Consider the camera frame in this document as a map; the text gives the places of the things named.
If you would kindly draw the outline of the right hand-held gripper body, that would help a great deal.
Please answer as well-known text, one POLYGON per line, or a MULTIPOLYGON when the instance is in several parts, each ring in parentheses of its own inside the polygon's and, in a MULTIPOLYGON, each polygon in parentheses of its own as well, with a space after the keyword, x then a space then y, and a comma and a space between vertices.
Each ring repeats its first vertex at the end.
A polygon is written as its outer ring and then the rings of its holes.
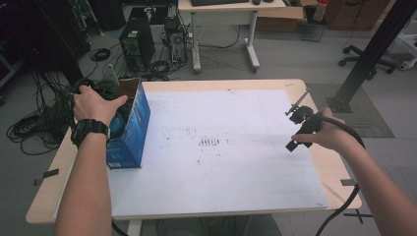
POLYGON ((291 122, 301 125, 296 135, 314 134, 321 129, 321 121, 314 117, 313 109, 309 106, 301 105, 301 102, 309 93, 310 90, 307 88, 301 97, 285 112, 285 115, 289 117, 291 122))

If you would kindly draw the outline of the blue cardboard box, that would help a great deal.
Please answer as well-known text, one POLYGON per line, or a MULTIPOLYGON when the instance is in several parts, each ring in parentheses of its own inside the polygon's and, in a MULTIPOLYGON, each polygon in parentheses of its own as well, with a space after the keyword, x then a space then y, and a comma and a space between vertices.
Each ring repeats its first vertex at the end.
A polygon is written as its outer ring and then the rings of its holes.
POLYGON ((121 80, 120 95, 127 95, 128 100, 115 116, 121 116, 126 126, 122 136, 108 141, 106 162, 110 169, 139 168, 149 125, 149 103, 140 79, 121 80))

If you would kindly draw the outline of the person's left hand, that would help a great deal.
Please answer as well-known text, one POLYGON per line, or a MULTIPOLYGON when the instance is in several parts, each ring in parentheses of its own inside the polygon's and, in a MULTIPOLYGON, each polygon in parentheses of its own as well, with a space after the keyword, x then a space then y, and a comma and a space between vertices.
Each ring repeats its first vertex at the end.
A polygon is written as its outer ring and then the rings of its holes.
POLYGON ((74 116, 77 121, 93 119, 109 126, 119 107, 128 100, 121 95, 113 100, 105 100, 95 90, 80 86, 80 92, 74 95, 74 116))

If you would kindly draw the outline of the person's right hand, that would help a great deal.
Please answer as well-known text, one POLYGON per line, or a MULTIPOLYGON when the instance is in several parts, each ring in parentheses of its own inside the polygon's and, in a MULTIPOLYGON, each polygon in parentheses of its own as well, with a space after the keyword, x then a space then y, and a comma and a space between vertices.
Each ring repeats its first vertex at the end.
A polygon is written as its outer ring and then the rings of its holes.
POLYGON ((332 149, 342 155, 348 155, 361 149, 362 146, 347 132, 336 125, 324 122, 316 134, 298 134, 291 137, 300 143, 315 143, 324 148, 332 149))

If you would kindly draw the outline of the black computer tower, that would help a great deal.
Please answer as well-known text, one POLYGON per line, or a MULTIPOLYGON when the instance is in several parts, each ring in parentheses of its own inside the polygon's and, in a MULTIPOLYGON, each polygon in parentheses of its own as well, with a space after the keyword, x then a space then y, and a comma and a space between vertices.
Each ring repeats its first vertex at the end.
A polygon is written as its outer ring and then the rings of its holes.
POLYGON ((149 20, 129 20, 119 41, 129 69, 134 72, 147 71, 155 52, 149 20))

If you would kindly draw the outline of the black wrist watch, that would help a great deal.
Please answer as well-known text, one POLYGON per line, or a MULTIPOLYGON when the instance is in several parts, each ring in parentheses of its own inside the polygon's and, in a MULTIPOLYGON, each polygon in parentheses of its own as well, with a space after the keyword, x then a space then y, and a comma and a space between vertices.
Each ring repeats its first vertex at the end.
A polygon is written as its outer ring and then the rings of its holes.
POLYGON ((90 133, 103 134, 110 139, 110 128, 103 122, 95 119, 83 119, 71 125, 71 141, 78 148, 90 133))

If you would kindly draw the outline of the dark floor mat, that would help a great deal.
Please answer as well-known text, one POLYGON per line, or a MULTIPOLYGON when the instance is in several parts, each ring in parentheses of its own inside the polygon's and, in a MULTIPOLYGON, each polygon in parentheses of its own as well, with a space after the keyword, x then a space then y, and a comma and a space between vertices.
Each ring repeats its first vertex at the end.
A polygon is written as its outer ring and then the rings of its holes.
MULTIPOLYGON (((328 99, 334 97, 340 84, 307 84, 310 95, 317 108, 328 106, 328 99)), ((362 88, 359 88, 349 102, 348 112, 336 113, 335 117, 343 119, 361 138, 393 138, 394 134, 379 113, 378 109, 362 88)))

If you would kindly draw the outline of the white table mat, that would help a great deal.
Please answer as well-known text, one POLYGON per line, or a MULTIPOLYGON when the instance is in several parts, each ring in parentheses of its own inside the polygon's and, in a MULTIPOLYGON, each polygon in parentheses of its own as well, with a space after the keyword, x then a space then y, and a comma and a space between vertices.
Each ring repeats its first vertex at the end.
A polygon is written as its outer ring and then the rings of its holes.
POLYGON ((116 218, 324 209, 328 201, 282 89, 149 92, 138 169, 108 173, 116 218))

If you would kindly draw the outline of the black tape cross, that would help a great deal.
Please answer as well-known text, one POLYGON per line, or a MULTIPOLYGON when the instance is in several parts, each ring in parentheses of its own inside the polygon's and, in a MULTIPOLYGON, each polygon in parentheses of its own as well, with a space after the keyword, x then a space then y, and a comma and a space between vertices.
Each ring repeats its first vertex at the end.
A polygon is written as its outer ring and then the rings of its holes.
POLYGON ((359 209, 355 209, 353 212, 346 212, 344 214, 346 217, 355 217, 359 220, 360 224, 364 223, 365 218, 372 218, 373 216, 369 213, 362 213, 359 209))

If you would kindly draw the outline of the flat cardboard box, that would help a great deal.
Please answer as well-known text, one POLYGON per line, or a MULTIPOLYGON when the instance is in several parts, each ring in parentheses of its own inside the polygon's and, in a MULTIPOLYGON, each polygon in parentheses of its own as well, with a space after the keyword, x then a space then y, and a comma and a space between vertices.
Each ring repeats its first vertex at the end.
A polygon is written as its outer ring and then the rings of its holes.
POLYGON ((302 7, 262 10, 257 16, 256 31, 295 32, 299 22, 303 19, 302 7))

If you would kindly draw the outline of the clear bottle with red cap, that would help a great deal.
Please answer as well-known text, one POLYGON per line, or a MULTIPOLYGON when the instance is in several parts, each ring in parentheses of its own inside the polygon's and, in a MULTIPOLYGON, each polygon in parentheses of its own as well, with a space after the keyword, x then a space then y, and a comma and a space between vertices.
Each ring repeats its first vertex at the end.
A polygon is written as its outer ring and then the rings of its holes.
POLYGON ((318 5, 316 7, 316 11, 313 15, 313 20, 316 22, 320 22, 324 16, 327 9, 328 0, 319 0, 318 5))

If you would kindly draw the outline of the brown cabinet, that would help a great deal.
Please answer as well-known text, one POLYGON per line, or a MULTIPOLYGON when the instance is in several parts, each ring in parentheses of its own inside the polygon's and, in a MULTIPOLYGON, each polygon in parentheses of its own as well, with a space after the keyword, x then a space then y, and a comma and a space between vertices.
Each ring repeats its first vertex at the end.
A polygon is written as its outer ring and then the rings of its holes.
POLYGON ((329 30, 371 30, 390 0, 328 0, 329 30))

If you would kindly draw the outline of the white desk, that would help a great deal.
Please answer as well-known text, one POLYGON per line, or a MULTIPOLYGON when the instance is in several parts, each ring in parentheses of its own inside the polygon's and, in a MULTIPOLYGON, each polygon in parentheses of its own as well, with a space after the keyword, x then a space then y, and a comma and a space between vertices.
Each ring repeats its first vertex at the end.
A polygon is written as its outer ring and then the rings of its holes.
POLYGON ((209 6, 194 6, 192 0, 178 0, 177 9, 180 13, 189 13, 191 16, 192 33, 192 63, 196 73, 202 71, 201 51, 197 36, 197 26, 218 26, 218 25, 248 25, 250 31, 244 40, 245 48, 251 62, 254 73, 260 68, 260 62, 253 46, 254 34, 257 24, 257 16, 264 10, 281 10, 285 7, 282 0, 265 2, 261 0, 255 5, 252 0, 245 3, 220 4, 209 6))

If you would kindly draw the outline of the white table leg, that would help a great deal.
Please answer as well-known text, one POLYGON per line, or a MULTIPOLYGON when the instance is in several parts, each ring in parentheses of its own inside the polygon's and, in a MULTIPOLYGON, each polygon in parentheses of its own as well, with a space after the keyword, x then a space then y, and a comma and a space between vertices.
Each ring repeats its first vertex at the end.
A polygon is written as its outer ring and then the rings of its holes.
POLYGON ((143 222, 140 219, 132 219, 128 225, 129 236, 141 236, 143 222))

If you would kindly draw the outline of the black aluminium post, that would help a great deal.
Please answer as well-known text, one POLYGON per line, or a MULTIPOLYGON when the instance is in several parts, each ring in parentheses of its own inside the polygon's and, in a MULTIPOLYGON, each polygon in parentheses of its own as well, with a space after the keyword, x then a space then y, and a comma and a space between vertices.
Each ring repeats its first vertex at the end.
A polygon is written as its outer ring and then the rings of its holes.
POLYGON ((371 70, 416 10, 417 0, 395 1, 338 92, 328 99, 328 107, 332 112, 342 113, 350 110, 349 102, 354 94, 367 80, 371 70))

